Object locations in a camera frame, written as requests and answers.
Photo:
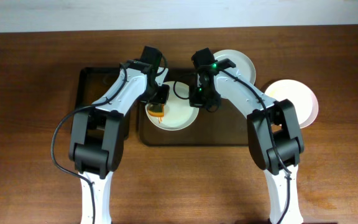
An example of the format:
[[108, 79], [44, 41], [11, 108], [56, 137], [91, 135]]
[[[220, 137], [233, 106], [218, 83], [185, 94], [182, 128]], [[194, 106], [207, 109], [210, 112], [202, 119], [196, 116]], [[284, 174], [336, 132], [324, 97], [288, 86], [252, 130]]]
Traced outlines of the white plate with sauce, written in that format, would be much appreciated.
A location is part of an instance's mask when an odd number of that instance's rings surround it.
[[256, 70], [253, 62], [247, 55], [238, 50], [231, 49], [220, 50], [213, 55], [215, 59], [213, 68], [216, 68], [216, 64], [219, 61], [228, 58], [236, 65], [233, 70], [229, 71], [231, 75], [239, 77], [243, 82], [247, 80], [252, 85], [255, 83]]

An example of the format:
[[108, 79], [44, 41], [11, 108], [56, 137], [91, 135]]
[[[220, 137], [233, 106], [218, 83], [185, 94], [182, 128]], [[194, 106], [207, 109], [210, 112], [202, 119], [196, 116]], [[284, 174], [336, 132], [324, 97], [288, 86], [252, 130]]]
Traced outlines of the pink plate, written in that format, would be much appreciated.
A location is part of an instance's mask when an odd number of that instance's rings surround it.
[[304, 83], [296, 80], [279, 80], [265, 90], [265, 94], [278, 101], [290, 100], [296, 111], [300, 128], [310, 126], [318, 116], [319, 104], [316, 95]]

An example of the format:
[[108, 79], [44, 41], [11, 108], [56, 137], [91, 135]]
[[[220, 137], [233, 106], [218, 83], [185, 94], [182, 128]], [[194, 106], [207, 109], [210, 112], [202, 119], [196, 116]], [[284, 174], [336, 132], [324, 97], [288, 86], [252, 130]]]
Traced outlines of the orange green sponge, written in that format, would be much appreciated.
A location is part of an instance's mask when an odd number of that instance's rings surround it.
[[165, 116], [164, 104], [149, 104], [146, 109], [151, 117], [157, 118], [159, 123], [162, 122]]

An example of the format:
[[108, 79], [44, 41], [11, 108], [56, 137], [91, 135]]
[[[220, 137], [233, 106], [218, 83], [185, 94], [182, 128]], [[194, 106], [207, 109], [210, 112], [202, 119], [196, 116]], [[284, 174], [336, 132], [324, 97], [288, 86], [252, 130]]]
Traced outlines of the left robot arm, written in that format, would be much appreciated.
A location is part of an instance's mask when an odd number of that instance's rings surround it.
[[122, 159], [124, 118], [132, 105], [165, 103], [168, 70], [148, 62], [129, 60], [98, 100], [73, 115], [69, 158], [82, 186], [82, 223], [111, 223], [112, 177]]

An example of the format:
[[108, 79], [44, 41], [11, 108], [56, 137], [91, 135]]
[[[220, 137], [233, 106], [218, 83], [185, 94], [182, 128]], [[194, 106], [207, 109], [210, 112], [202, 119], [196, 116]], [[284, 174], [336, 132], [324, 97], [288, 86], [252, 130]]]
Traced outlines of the cream white plate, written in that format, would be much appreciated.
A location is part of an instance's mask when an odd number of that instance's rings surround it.
[[145, 112], [148, 119], [156, 127], [166, 131], [178, 131], [191, 125], [198, 116], [199, 109], [191, 107], [188, 100], [182, 100], [176, 96], [173, 91], [174, 81], [164, 82], [170, 87], [167, 103], [164, 105], [164, 116], [155, 117], [149, 114], [148, 108], [151, 104], [145, 106]]

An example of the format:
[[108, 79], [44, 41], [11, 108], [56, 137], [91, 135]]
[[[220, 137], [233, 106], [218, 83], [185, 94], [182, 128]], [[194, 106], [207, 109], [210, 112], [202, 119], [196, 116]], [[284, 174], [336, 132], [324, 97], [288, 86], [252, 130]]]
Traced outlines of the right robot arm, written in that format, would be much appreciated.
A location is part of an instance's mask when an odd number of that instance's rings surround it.
[[210, 108], [225, 97], [246, 118], [249, 151], [267, 182], [270, 223], [303, 223], [296, 175], [304, 142], [293, 103], [277, 101], [233, 74], [236, 65], [228, 58], [192, 62], [199, 81], [191, 90], [197, 106]]

